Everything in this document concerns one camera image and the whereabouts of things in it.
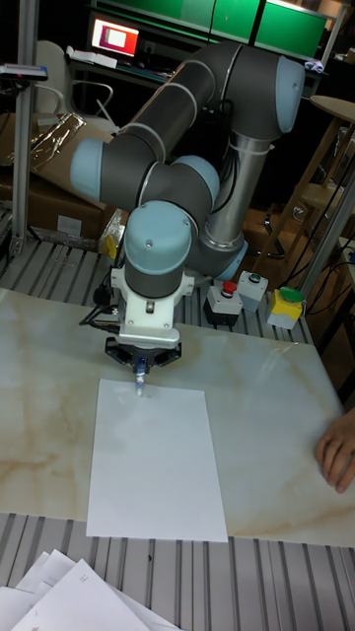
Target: computer monitor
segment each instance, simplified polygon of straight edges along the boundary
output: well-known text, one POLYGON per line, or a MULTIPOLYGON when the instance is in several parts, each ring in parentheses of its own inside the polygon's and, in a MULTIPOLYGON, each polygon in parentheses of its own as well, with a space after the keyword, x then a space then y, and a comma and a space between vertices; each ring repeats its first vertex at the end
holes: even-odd
POLYGON ((108 22, 95 18, 92 47, 134 57, 139 31, 125 27, 117 22, 108 22))

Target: cardboard box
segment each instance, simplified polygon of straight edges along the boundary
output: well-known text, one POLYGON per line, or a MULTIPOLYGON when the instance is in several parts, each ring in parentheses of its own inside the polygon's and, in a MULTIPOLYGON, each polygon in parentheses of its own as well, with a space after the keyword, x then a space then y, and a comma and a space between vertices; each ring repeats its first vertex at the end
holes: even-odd
MULTIPOLYGON (((0 129, 7 114, 0 116, 0 129)), ((104 210, 106 205, 79 193, 70 182, 70 165, 79 143, 85 138, 96 138, 110 142, 112 136, 97 126, 86 122, 75 113, 63 114, 60 121, 42 133, 33 116, 32 149, 30 169, 32 173, 47 179, 76 197, 104 210)), ((11 165, 14 161, 15 115, 11 114, 0 137, 0 165, 11 165)))
MULTIPOLYGON (((12 168, 0 168, 0 199, 12 200, 12 168)), ((61 231, 84 239, 100 238, 114 212, 103 209, 61 190, 37 175, 30 176, 29 224, 34 228, 61 231)))

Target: chair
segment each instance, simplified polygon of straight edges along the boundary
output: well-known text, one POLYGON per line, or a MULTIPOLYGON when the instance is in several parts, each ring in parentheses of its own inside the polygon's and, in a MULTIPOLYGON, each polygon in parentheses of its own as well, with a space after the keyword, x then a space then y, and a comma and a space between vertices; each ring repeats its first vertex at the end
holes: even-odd
POLYGON ((111 121, 96 115, 83 114, 73 104, 73 86, 79 83, 102 86, 108 89, 108 98, 104 107, 113 96, 113 89, 104 83, 94 81, 73 81, 63 50, 52 41, 38 41, 36 47, 36 65, 45 66, 48 80, 35 84, 35 113, 70 113, 74 111, 103 131, 114 133, 118 130, 111 121))

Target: control box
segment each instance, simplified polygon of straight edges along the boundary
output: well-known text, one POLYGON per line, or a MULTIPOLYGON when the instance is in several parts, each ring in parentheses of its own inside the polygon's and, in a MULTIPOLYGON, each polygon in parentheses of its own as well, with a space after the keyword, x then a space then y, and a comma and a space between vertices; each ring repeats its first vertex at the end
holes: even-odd
POLYGON ((210 324, 234 326, 243 308, 237 285, 226 281, 209 288, 203 310, 210 324))
POLYGON ((252 274, 246 271, 242 272, 238 281, 237 290, 243 302, 243 308, 247 312, 255 313, 257 311, 265 295, 267 284, 267 278, 262 278, 262 276, 258 274, 252 274))
POLYGON ((292 330, 303 312, 303 295, 292 287, 275 289, 267 313, 267 323, 292 330))

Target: blue pen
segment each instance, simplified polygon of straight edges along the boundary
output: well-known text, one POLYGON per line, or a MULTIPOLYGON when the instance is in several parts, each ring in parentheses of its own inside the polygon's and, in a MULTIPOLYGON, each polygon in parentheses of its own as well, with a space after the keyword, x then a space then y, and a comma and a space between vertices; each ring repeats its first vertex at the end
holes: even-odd
POLYGON ((145 383, 145 359, 144 357, 140 357, 138 359, 138 366, 136 372, 136 388, 138 396, 142 396, 143 387, 145 383))

